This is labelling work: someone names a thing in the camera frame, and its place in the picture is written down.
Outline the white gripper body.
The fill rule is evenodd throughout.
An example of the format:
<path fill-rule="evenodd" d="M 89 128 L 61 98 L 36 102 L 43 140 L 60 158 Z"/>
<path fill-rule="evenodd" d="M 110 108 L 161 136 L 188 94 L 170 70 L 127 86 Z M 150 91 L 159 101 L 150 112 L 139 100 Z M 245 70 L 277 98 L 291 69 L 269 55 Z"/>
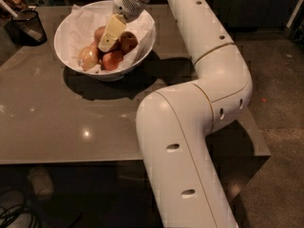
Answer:
<path fill-rule="evenodd" d="M 125 17 L 138 16 L 144 7 L 144 0 L 113 0 L 113 12 Z"/>

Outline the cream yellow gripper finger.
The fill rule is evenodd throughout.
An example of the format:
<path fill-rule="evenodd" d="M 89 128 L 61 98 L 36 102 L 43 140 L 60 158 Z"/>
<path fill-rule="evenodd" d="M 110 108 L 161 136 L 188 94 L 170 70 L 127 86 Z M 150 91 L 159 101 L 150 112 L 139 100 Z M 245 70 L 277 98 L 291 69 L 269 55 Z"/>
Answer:
<path fill-rule="evenodd" d="M 112 14 L 105 26 L 104 33 L 98 44 L 102 52 L 109 52 L 118 43 L 120 36 L 126 28 L 126 20 L 122 14 Z"/>

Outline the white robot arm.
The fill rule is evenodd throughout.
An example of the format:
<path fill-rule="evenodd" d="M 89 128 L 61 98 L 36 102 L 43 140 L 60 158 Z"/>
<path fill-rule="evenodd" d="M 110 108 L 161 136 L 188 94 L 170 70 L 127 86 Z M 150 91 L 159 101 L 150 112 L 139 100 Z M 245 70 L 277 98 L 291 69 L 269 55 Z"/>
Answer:
<path fill-rule="evenodd" d="M 113 0 L 131 21 L 150 0 Z M 205 0 L 167 0 L 195 67 L 194 81 L 146 96 L 136 130 L 164 228 L 238 228 L 206 137 L 248 105 L 252 78 L 237 46 Z"/>

